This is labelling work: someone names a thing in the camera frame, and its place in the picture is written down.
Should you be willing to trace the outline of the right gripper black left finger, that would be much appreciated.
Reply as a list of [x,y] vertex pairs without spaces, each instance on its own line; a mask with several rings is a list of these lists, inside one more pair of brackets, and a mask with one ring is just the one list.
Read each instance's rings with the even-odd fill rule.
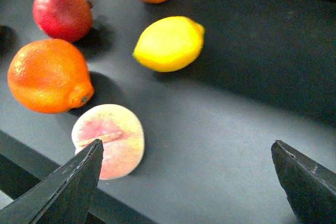
[[96,139],[1,209],[1,223],[85,223],[102,159],[102,140]]

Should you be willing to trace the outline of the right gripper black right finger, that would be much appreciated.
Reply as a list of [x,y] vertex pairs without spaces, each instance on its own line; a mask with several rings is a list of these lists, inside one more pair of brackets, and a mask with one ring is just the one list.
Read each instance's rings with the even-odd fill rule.
[[302,223],[335,223],[335,173],[280,140],[271,155],[295,216]]

